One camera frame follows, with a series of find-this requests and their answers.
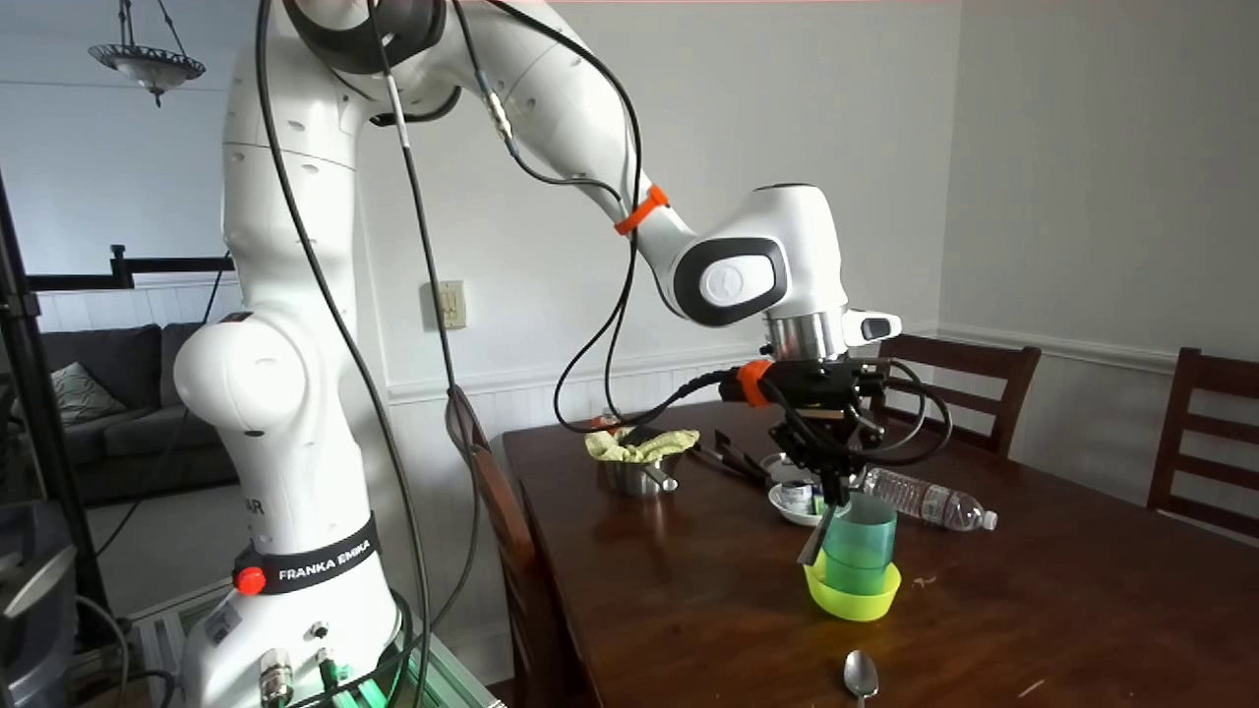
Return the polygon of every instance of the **black cable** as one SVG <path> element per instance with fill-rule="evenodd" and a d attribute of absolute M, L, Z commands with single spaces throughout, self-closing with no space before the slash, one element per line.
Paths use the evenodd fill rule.
<path fill-rule="evenodd" d="M 463 15 L 463 2 L 461 0 L 453 0 L 453 9 L 455 9 L 455 19 L 461 19 L 461 36 L 463 36 L 463 45 L 469 45 L 469 64 L 471 64 L 471 76 L 478 76 L 478 81 L 482 81 L 482 93 L 492 100 L 492 91 L 488 91 L 488 78 L 484 78 L 484 68 L 482 68 L 482 49 L 478 49 L 478 38 L 471 38 L 471 27 L 469 27 L 469 15 Z M 560 30 L 552 30 L 547 23 L 532 23 L 534 30 L 543 30 L 543 36 L 552 36 L 552 38 L 560 38 L 560 41 L 568 41 L 568 45 L 576 45 L 580 55 L 588 55 L 589 64 L 598 64 L 589 49 L 584 49 L 580 41 L 571 41 L 568 36 L 560 36 Z M 543 182 L 543 184 L 588 184 L 588 187 L 601 187 L 601 194 L 610 194 L 615 201 L 621 201 L 621 194 L 617 187 L 610 187 L 610 184 L 601 184 L 601 182 L 571 182 L 571 175 L 547 175 L 547 174 L 539 174 L 539 170 L 532 170 L 529 159 L 522 159 L 522 154 L 516 148 L 516 136 L 505 131 L 505 123 L 500 123 L 500 114 L 495 114 L 495 106 L 492 106 L 492 119 L 495 119 L 495 125 L 500 125 L 500 132 L 505 132 L 505 144 L 508 144 L 508 154 L 516 158 L 516 166 L 529 174 L 529 175 L 534 175 L 534 182 Z M 471 413 L 471 405 L 469 405 L 469 395 L 463 395 L 463 389 L 461 386 L 450 386 L 450 437 L 455 439 L 455 448 L 461 444 L 469 444 L 469 420 L 478 420 L 478 413 Z M 453 583 L 453 592 L 441 600 L 441 611 L 434 614 L 434 630 L 450 618 L 450 611 L 453 611 L 453 600 L 461 599 L 461 590 L 463 590 L 463 583 L 469 583 L 469 574 L 471 574 L 471 555 L 478 555 L 478 536 L 482 536 L 482 502 L 478 502 L 478 496 L 471 496 L 471 531 L 469 531 L 469 550 L 463 550 L 463 563 L 461 563 L 461 574 L 455 574 L 455 583 Z"/>
<path fill-rule="evenodd" d="M 95 558 L 101 558 L 113 541 L 120 541 L 120 536 L 126 531 L 126 523 L 132 523 L 132 513 L 143 507 L 143 500 L 134 500 L 132 507 L 126 507 L 126 513 L 113 523 L 113 531 L 101 540 L 101 546 L 95 546 Z"/>
<path fill-rule="evenodd" d="M 120 38 L 134 41 L 132 0 L 120 0 Z"/>
<path fill-rule="evenodd" d="M 929 386 L 917 377 L 917 371 L 913 371 L 908 360 L 896 360 L 896 357 L 888 357 L 888 360 L 869 357 L 869 360 L 882 364 L 882 371 L 903 371 L 903 372 L 908 377 L 908 389 L 917 392 L 913 430 L 903 432 L 903 439 L 878 444 L 882 453 L 904 448 L 904 444 L 913 444 L 917 432 L 929 426 Z"/>
<path fill-rule="evenodd" d="M 205 308 L 201 308 L 201 323 L 198 323 L 198 325 L 208 323 L 213 301 L 222 298 L 222 281 L 225 281 L 225 272 L 213 274 L 213 287 L 208 287 L 208 298 L 205 298 Z M 175 457 L 175 448 L 179 448 L 183 439 L 189 439 L 189 430 L 193 430 L 193 413 L 185 409 L 183 430 L 166 439 L 166 448 L 162 448 L 162 457 L 158 457 L 158 466 L 166 466 L 171 457 Z M 101 558 L 101 555 L 120 541 L 120 536 L 126 531 L 126 523 L 134 517 L 134 510 L 137 510 L 143 502 L 145 502 L 145 500 L 134 500 L 134 502 L 126 507 L 126 513 L 113 523 L 113 531 L 101 540 L 101 546 L 95 546 L 95 558 Z"/>
<path fill-rule="evenodd" d="M 488 78 L 484 78 L 484 68 L 482 68 L 482 49 L 478 49 L 478 38 L 471 38 L 463 2 L 453 0 L 453 9 L 455 9 L 455 19 L 461 19 L 461 30 L 463 30 L 463 45 L 469 45 L 471 76 L 478 76 L 484 98 L 492 100 L 492 91 L 488 91 Z M 516 136 L 511 136 L 505 125 L 500 125 L 500 132 L 505 132 L 508 154 L 516 158 L 516 166 L 518 166 L 522 174 L 532 174 L 534 182 L 543 182 L 543 184 L 588 184 L 588 187 L 601 187 L 601 194 L 617 198 L 617 187 L 610 187 L 610 184 L 601 184 L 601 182 L 568 182 L 568 175 L 547 175 L 547 174 L 532 170 L 532 166 L 522 159 L 522 154 L 516 148 Z M 415 205 L 417 205 L 417 225 L 423 225 L 423 249 L 425 249 L 428 281 L 436 281 L 436 260 L 434 260 L 434 245 L 428 245 L 428 229 L 425 229 L 425 208 L 423 208 L 423 187 L 417 187 L 417 170 L 415 170 L 406 132 L 402 132 L 402 154 L 406 154 L 406 174 L 411 174 L 411 187 L 415 187 Z M 461 437 L 455 437 L 461 426 L 455 426 L 455 420 L 461 420 L 461 415 L 469 420 L 469 415 L 478 415 L 478 413 L 471 413 L 463 389 L 455 386 L 441 308 L 436 308 L 436 331 L 441 331 L 445 377 L 450 377 L 450 432 L 453 432 L 453 439 L 461 444 Z M 434 621 L 425 621 L 423 642 L 425 642 L 428 633 L 436 633 L 436 626 L 450 618 L 450 611 L 455 605 L 455 599 L 463 592 L 463 584 L 469 584 L 469 578 L 471 578 L 471 558 L 478 558 L 478 540 L 482 540 L 482 500 L 478 500 L 478 496 L 471 496 L 471 513 L 469 513 L 469 517 L 471 517 L 471 528 L 469 528 L 469 546 L 463 546 L 461 574 L 455 574 L 450 599 L 436 605 Z"/>
<path fill-rule="evenodd" d="M 471 457 L 469 457 L 463 448 L 484 444 L 484 430 L 482 430 L 482 420 L 478 420 L 471 399 L 469 399 L 463 389 L 453 389 L 453 392 L 450 392 L 445 432 L 450 432 L 450 439 L 461 448 L 463 464 L 471 464 Z M 463 563 L 461 563 L 461 574 L 455 574 L 450 599 L 445 599 L 445 600 L 436 605 L 436 614 L 434 614 L 434 633 L 436 633 L 436 626 L 450 618 L 450 611 L 455 605 L 455 599 L 463 592 L 463 584 L 469 584 L 469 578 L 471 578 L 471 558 L 478 558 L 478 541 L 482 541 L 482 500 L 478 500 L 478 490 L 471 490 L 471 513 L 469 513 L 469 517 L 471 517 L 471 523 L 469 523 Z"/>
<path fill-rule="evenodd" d="M 917 426 L 913 432 L 904 432 L 903 439 L 892 444 L 878 444 L 878 448 L 854 448 L 854 439 L 824 439 L 824 432 L 806 420 L 804 409 L 787 405 L 783 389 L 775 389 L 775 381 L 765 377 L 765 386 L 770 389 L 770 395 L 783 405 L 783 415 L 792 420 L 794 432 L 804 432 L 813 448 L 824 453 L 833 453 L 833 457 L 849 457 L 849 458 L 863 458 L 863 464 L 888 464 L 888 466 L 904 466 L 904 464 L 921 464 L 929 457 L 938 457 L 950 439 L 954 439 L 954 420 L 950 420 L 950 405 L 941 392 L 932 392 L 904 360 L 878 360 L 878 364 L 892 364 L 908 377 L 908 389 L 921 395 L 921 399 L 932 399 L 941 409 L 941 437 L 938 444 L 921 448 L 921 453 L 908 453 L 908 457 L 887 457 L 888 448 L 904 448 L 908 439 L 917 439 L 917 432 L 925 430 L 925 405 L 917 409 Z"/>
<path fill-rule="evenodd" d="M 423 174 L 417 174 L 417 159 L 415 159 L 415 148 L 411 148 L 406 108 L 402 108 L 402 93 L 399 93 L 399 81 L 392 81 L 389 55 L 385 55 L 385 30 L 378 23 L 378 0 L 362 0 L 362 2 L 368 2 L 368 19 L 374 27 L 374 38 L 378 38 L 381 76 L 389 81 L 389 106 L 392 106 L 392 123 L 399 123 L 399 154 L 402 154 L 402 166 L 406 166 L 406 184 L 411 184 L 415 216 L 417 216 L 417 229 L 423 229 L 425 274 L 428 274 L 428 287 L 434 287 L 434 316 L 436 316 L 441 371 L 445 371 L 450 389 L 455 389 L 455 360 L 450 352 L 445 308 L 441 308 L 441 295 L 436 295 L 441 277 L 436 277 L 436 254 L 434 254 L 434 239 L 428 239 L 428 212 L 425 212 Z M 425 590 L 423 592 L 423 668 L 417 668 L 415 704 L 423 704 L 423 696 L 425 696 L 428 654 L 434 654 L 434 626 L 428 626 L 428 590 Z"/>
<path fill-rule="evenodd" d="M 322 55 L 314 55 L 320 60 L 320 68 L 336 78 L 336 81 L 341 81 L 341 91 L 349 91 L 349 93 L 358 93 L 362 100 L 372 100 L 372 106 L 378 106 L 378 98 L 372 98 L 362 87 L 353 87 L 341 72 L 336 72 Z"/>
<path fill-rule="evenodd" d="M 589 55 L 584 41 L 576 41 L 571 36 L 539 23 L 534 15 L 522 15 L 518 9 L 505 2 L 505 0 L 488 0 L 492 9 L 500 9 L 505 15 L 518 19 L 522 27 L 564 41 L 568 49 L 576 49 L 580 60 L 588 60 L 621 98 L 627 106 L 627 123 L 629 123 L 629 148 L 632 148 L 632 174 L 629 174 L 629 205 L 627 212 L 639 208 L 639 198 L 640 198 L 640 123 L 639 123 L 639 108 L 632 108 L 632 98 L 627 91 L 627 81 L 598 60 Z M 610 371 L 615 371 L 615 352 L 617 352 L 617 339 L 621 339 L 621 325 L 627 325 L 627 316 L 629 316 L 629 291 L 632 291 L 632 266 L 639 266 L 639 232 L 627 237 L 629 239 L 629 262 L 627 262 L 627 277 L 621 277 L 621 291 L 617 291 L 617 301 L 615 312 L 601 318 L 601 325 L 580 346 L 580 352 L 560 371 L 554 377 L 554 389 L 552 389 L 552 413 L 564 430 L 576 430 L 584 432 L 584 426 L 568 420 L 564 415 L 564 386 L 568 377 L 576 372 L 576 364 L 601 340 L 605 331 L 610 333 L 610 346 L 605 346 L 605 364 L 601 364 L 601 395 L 605 395 L 605 409 L 621 420 L 621 426 L 640 426 L 640 420 L 653 420 L 660 409 L 669 405 L 653 405 L 644 413 L 621 413 L 617 399 L 615 399 L 615 381 L 610 381 Z"/>
<path fill-rule="evenodd" d="M 423 555 L 423 536 L 417 536 L 417 513 L 415 513 L 415 500 L 411 500 L 411 486 L 406 486 L 406 475 L 402 475 L 402 458 L 399 458 L 399 444 L 392 444 L 392 430 L 389 430 L 389 415 L 385 415 L 385 405 L 381 405 L 381 392 L 362 360 L 362 351 L 353 346 L 349 339 L 349 325 L 345 318 L 337 316 L 336 298 L 330 298 L 330 287 L 322 277 L 322 266 L 320 266 L 320 254 L 314 254 L 314 245 L 310 245 L 310 232 L 303 225 L 303 212 L 297 205 L 297 194 L 293 194 L 293 182 L 288 182 L 288 170 L 282 170 L 282 154 L 281 154 L 281 132 L 276 132 L 276 114 L 273 114 L 273 81 L 269 81 L 269 19 L 273 19 L 273 0 L 259 0 L 259 13 L 256 13 L 256 91 L 259 91 L 259 114 L 265 114 L 265 131 L 269 131 L 269 144 L 273 144 L 273 166 L 276 166 L 276 182 L 281 182 L 281 194 L 282 194 L 282 205 L 288 205 L 288 216 L 297 225 L 297 237 L 298 237 L 298 249 L 307 254 L 307 266 L 314 274 L 314 287 L 328 301 L 328 316 L 330 323 L 337 325 L 341 340 L 345 340 L 345 352 L 353 357 L 353 371 L 372 392 L 372 405 L 374 405 L 374 415 L 381 426 L 381 439 L 385 439 L 385 453 L 389 453 L 389 466 L 392 466 L 392 485 L 399 485 L 399 496 L 402 496 L 402 513 L 406 513 L 406 531 L 411 531 L 411 555 L 415 555 L 415 571 L 417 571 L 417 614 L 423 614 L 423 626 L 428 621 L 428 590 L 425 590 L 425 555 Z"/>
<path fill-rule="evenodd" d="M 175 673 L 162 673 L 162 668 L 145 668 L 145 673 L 132 673 L 132 681 L 162 681 L 162 704 L 158 708 L 171 708 L 175 704 Z"/>
<path fill-rule="evenodd" d="M 183 38 L 183 30 L 175 27 L 175 19 L 171 19 L 171 13 L 166 13 L 166 0 L 158 0 L 158 9 L 162 9 L 162 23 L 166 23 L 171 36 L 175 36 L 175 45 L 183 45 L 183 55 L 189 60 L 185 38 Z"/>
<path fill-rule="evenodd" d="M 445 119 L 450 108 L 455 108 L 461 98 L 463 98 L 463 91 L 453 87 L 428 114 L 406 114 L 406 123 L 436 123 L 436 119 Z"/>

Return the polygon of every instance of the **green cup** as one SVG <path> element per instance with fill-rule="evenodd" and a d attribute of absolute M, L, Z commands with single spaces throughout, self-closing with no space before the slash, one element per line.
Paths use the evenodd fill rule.
<path fill-rule="evenodd" d="M 831 513 L 824 550 L 827 584 L 845 592 L 882 592 L 896 550 L 896 507 L 882 496 L 857 490 Z"/>

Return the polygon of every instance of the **cable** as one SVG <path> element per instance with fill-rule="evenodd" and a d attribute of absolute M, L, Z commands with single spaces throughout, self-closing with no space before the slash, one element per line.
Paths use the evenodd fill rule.
<path fill-rule="evenodd" d="M 189 55 L 183 30 L 175 27 L 175 19 L 171 19 L 171 13 L 166 13 L 166 0 L 158 0 L 158 9 L 162 9 L 162 23 L 166 23 L 171 36 L 175 36 L 175 45 L 183 45 L 183 55 Z"/>
<path fill-rule="evenodd" d="M 269 81 L 269 23 L 273 23 L 273 0 L 259 0 L 259 13 L 256 13 L 256 91 L 259 91 L 259 114 L 265 114 L 265 132 L 269 132 L 269 148 L 273 148 L 273 166 L 276 166 L 276 182 L 281 182 L 281 194 L 282 194 L 282 205 L 288 205 L 288 216 L 297 225 L 297 237 L 298 237 L 298 249 L 307 254 L 307 266 L 314 274 L 314 287 L 320 287 L 320 298 L 337 331 L 337 339 L 345 340 L 345 352 L 353 357 L 353 371 L 368 386 L 368 395 L 372 395 L 372 409 L 381 426 L 381 444 L 389 453 L 389 472 L 392 472 L 392 485 L 399 485 L 399 500 L 402 500 L 402 513 L 406 513 L 406 531 L 411 531 L 411 555 L 415 555 L 415 571 L 417 571 L 417 614 L 423 614 L 423 626 L 428 621 L 428 590 L 425 590 L 425 550 L 423 550 L 423 531 L 417 531 L 417 513 L 415 513 L 415 500 L 411 500 L 411 486 L 406 486 L 406 475 L 402 475 L 402 457 L 399 457 L 399 439 L 392 439 L 392 430 L 389 430 L 389 415 L 385 415 L 385 405 L 381 405 L 381 392 L 362 360 L 362 351 L 353 346 L 349 339 L 349 325 L 345 318 L 337 316 L 337 301 L 330 298 L 330 287 L 322 277 L 322 266 L 320 266 L 320 254 L 314 254 L 314 245 L 310 245 L 310 232 L 303 225 L 303 212 L 297 205 L 297 194 L 293 194 L 293 175 L 282 170 L 282 154 L 281 154 L 281 132 L 276 132 L 276 114 L 273 114 L 273 81 Z"/>
<path fill-rule="evenodd" d="M 913 364 L 904 364 L 904 360 L 896 360 L 896 357 L 892 357 L 892 360 L 878 360 L 878 364 L 882 364 L 882 371 L 903 371 L 903 372 L 908 377 L 908 389 L 917 392 L 917 413 L 913 413 L 913 430 L 908 430 L 903 439 L 865 448 L 863 457 L 875 458 L 875 464 L 917 464 L 917 458 L 938 457 L 938 453 L 954 439 L 950 399 L 943 399 L 938 389 L 929 389 L 929 386 L 917 377 Z M 892 448 L 913 444 L 913 439 L 925 432 L 925 426 L 932 420 L 929 409 L 925 409 L 929 399 L 932 399 L 938 413 L 941 413 L 941 437 L 938 437 L 938 444 L 929 444 L 929 448 L 921 448 L 921 453 L 913 453 L 913 457 L 887 457 L 887 453 L 892 453 Z"/>
<path fill-rule="evenodd" d="M 610 187 L 605 182 L 547 175 L 547 174 L 539 174 L 539 170 L 532 170 L 532 166 L 522 159 L 522 154 L 516 148 L 511 125 L 508 125 L 508 119 L 505 119 L 505 108 L 500 108 L 500 100 L 495 100 L 495 93 L 492 93 L 492 87 L 488 87 L 488 78 L 484 78 L 482 49 L 478 49 L 478 38 L 471 38 L 463 2 L 453 0 L 453 9 L 455 9 L 455 23 L 461 23 L 461 36 L 463 36 L 469 64 L 471 64 L 471 76 L 478 76 L 478 81 L 482 81 L 482 93 L 488 98 L 488 108 L 492 108 L 492 119 L 495 119 L 495 131 L 500 131 L 505 144 L 508 144 L 508 154 L 516 158 L 516 166 L 518 166 L 529 175 L 543 182 L 543 184 L 601 187 L 601 194 L 610 194 L 615 201 L 621 201 L 621 194 Z M 560 41 L 568 41 L 568 45 L 576 45 L 576 49 L 588 55 L 589 64 L 598 64 L 588 45 L 571 41 L 568 36 L 552 30 L 547 23 L 532 23 L 532 27 L 543 30 L 543 36 L 552 36 L 552 38 L 560 38 Z M 428 281 L 436 281 L 428 239 L 425 239 L 425 262 L 428 262 Z M 461 444 L 461 432 L 455 432 L 455 420 L 461 420 L 461 415 L 469 420 L 469 415 L 478 415 L 478 413 L 471 413 L 471 405 L 469 405 L 469 395 L 463 395 L 463 389 L 455 386 L 453 364 L 450 364 L 450 432 L 453 432 L 455 444 Z M 469 550 L 463 550 L 455 584 L 453 584 L 453 592 L 441 600 L 441 611 L 434 614 L 428 630 L 436 630 L 436 626 L 450 618 L 453 600 L 461 599 L 461 590 L 463 590 L 463 583 L 469 583 L 469 574 L 471 574 L 478 536 L 482 536 L 482 502 L 478 502 L 478 496 L 471 496 L 471 513 L 469 513 L 469 517 L 471 517 L 471 531 L 469 531 Z"/>
<path fill-rule="evenodd" d="M 632 148 L 632 174 L 629 174 L 629 205 L 627 212 L 632 212 L 639 205 L 639 194 L 640 194 L 640 123 L 639 123 L 639 108 L 632 108 L 632 98 L 629 91 L 621 87 L 621 78 L 598 60 L 589 55 L 584 41 L 576 41 L 571 36 L 539 23 L 534 15 L 522 15 L 518 9 L 505 2 L 505 0 L 488 0 L 492 9 L 500 9 L 505 15 L 511 15 L 516 23 L 554 38 L 560 45 L 576 49 L 580 60 L 588 60 L 621 98 L 627 106 L 627 123 L 629 123 L 629 148 Z M 650 413 L 621 413 L 617 399 L 615 399 L 615 381 L 610 381 L 610 371 L 615 371 L 615 351 L 617 351 L 617 339 L 621 339 L 621 325 L 627 325 L 627 316 L 629 316 L 629 291 L 632 291 L 632 266 L 639 266 L 639 232 L 629 232 L 629 262 L 627 262 L 627 277 L 621 277 L 621 291 L 617 291 L 617 301 L 610 308 L 610 316 L 601 318 L 601 325 L 580 346 L 580 352 L 564 364 L 564 372 L 554 377 L 554 389 L 552 389 L 552 413 L 564 430 L 576 430 L 584 432 L 584 426 L 568 420 L 564 415 L 564 386 L 568 377 L 576 372 L 576 364 L 605 339 L 610 331 L 610 346 L 605 346 L 605 364 L 601 364 L 601 395 L 605 395 L 605 409 L 621 420 L 621 426 L 640 426 L 640 420 L 653 420 L 660 409 L 669 405 L 653 405 Z"/>
<path fill-rule="evenodd" d="M 145 673 L 132 673 L 132 681 L 162 681 L 162 704 L 158 708 L 171 708 L 175 704 L 175 676 L 162 673 L 162 668 L 145 668 Z"/>
<path fill-rule="evenodd" d="M 436 298 L 436 260 L 434 260 L 434 239 L 428 239 L 425 194 L 423 194 L 417 159 L 415 159 L 415 148 L 411 148 L 402 91 L 399 91 L 399 78 L 392 78 L 389 55 L 385 55 L 385 36 L 381 36 L 381 23 L 378 23 L 378 0 L 362 0 L 362 2 L 368 2 L 368 19 L 372 19 L 372 27 L 374 27 L 374 36 L 378 36 L 378 60 L 381 60 L 381 76 L 385 76 L 385 87 L 389 87 L 389 106 L 392 106 L 392 125 L 399 125 L 399 148 L 402 148 L 402 166 L 406 166 L 406 184 L 411 184 L 415 216 L 417 216 L 417 229 L 423 229 L 423 253 L 425 253 L 425 272 L 428 272 L 434 301 L 441 301 L 441 298 Z M 453 364 L 453 352 L 450 352 L 445 312 L 434 308 L 434 316 L 436 316 L 441 371 L 445 371 L 450 389 L 455 389 L 455 364 Z M 423 592 L 423 668 L 417 668 L 415 704 L 423 704 L 423 696 L 425 696 L 428 654 L 434 654 L 428 642 L 434 642 L 434 626 L 428 626 L 428 590 L 425 590 L 425 592 Z"/>
<path fill-rule="evenodd" d="M 450 108 L 455 108 L 461 98 L 463 98 L 463 91 L 453 87 L 428 114 L 406 114 L 406 123 L 436 123 L 436 119 L 445 119 Z"/>
<path fill-rule="evenodd" d="M 120 684 L 126 684 L 126 681 L 132 681 L 132 642 L 126 642 L 126 633 L 121 633 L 120 618 L 113 618 L 107 605 L 100 605 L 95 599 L 88 599 L 88 592 L 75 592 L 75 600 L 78 600 L 83 611 L 91 611 L 100 621 L 109 626 L 109 633 L 113 633 L 113 642 L 120 642 Z"/>
<path fill-rule="evenodd" d="M 471 444 L 484 444 L 482 420 L 478 420 L 471 399 L 469 399 L 463 389 L 453 389 L 453 392 L 450 392 L 445 432 L 450 432 L 450 439 L 453 439 L 461 453 L 471 448 Z M 478 541 L 482 541 L 482 500 L 478 500 L 478 496 L 482 496 L 482 490 L 478 490 L 478 485 L 471 485 L 471 513 L 469 513 L 463 563 L 461 563 L 461 574 L 455 574 L 450 599 L 445 599 L 445 600 L 436 605 L 436 614 L 434 614 L 434 633 L 436 633 L 436 626 L 450 618 L 450 611 L 455 605 L 455 599 L 463 592 L 463 584 L 469 584 L 469 578 L 471 578 Z"/>
<path fill-rule="evenodd" d="M 126 523 L 132 523 L 132 513 L 143 507 L 143 500 L 134 500 L 132 507 L 126 507 L 126 513 L 113 523 L 113 531 L 101 540 L 101 546 L 95 546 L 95 558 L 101 558 L 113 541 L 120 541 L 120 536 L 126 531 Z"/>

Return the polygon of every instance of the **small object on table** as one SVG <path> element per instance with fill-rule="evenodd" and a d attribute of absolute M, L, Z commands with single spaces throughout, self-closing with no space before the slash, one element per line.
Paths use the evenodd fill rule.
<path fill-rule="evenodd" d="M 775 479 L 747 448 L 735 448 L 726 430 L 714 432 L 714 444 L 716 458 L 740 472 L 747 485 L 766 486 Z"/>
<path fill-rule="evenodd" d="M 695 444 L 690 457 L 694 457 L 695 464 L 703 464 L 703 466 L 735 479 L 735 485 L 747 485 L 747 486 L 765 490 L 765 475 L 757 475 L 757 472 L 747 472 L 747 466 L 740 466 L 740 464 L 730 464 L 726 457 L 710 453 L 703 444 Z"/>
<path fill-rule="evenodd" d="M 972 490 L 929 485 L 896 466 L 869 466 L 863 486 L 887 496 L 908 517 L 950 528 L 962 536 L 997 531 L 1001 523 L 1001 513 L 985 507 Z"/>
<path fill-rule="evenodd" d="M 664 472 L 669 457 L 690 453 L 702 432 L 695 430 L 672 430 L 644 439 L 627 439 L 621 432 L 588 432 L 588 453 L 598 458 L 601 486 L 617 496 L 669 496 L 677 490 L 677 479 Z"/>
<path fill-rule="evenodd" d="M 770 507 L 794 528 L 819 528 L 827 513 L 827 500 L 806 479 L 787 479 L 766 490 Z"/>
<path fill-rule="evenodd" d="M 854 496 L 827 513 L 804 550 L 804 578 L 819 611 L 842 621 L 878 621 L 903 590 L 892 563 L 896 510 L 888 500 Z"/>
<path fill-rule="evenodd" d="M 863 643 L 842 658 L 842 684 L 854 693 L 857 708 L 878 696 L 878 668 Z"/>

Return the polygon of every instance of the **wall outlet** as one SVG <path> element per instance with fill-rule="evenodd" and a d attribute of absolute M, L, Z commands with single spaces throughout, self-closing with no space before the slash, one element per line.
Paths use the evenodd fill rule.
<path fill-rule="evenodd" d="M 445 323 L 445 331 L 469 331 L 469 281 L 463 277 L 441 277 L 436 281 L 436 308 L 434 308 L 434 281 L 423 287 L 423 301 L 428 316 L 428 325 L 436 331 Z"/>

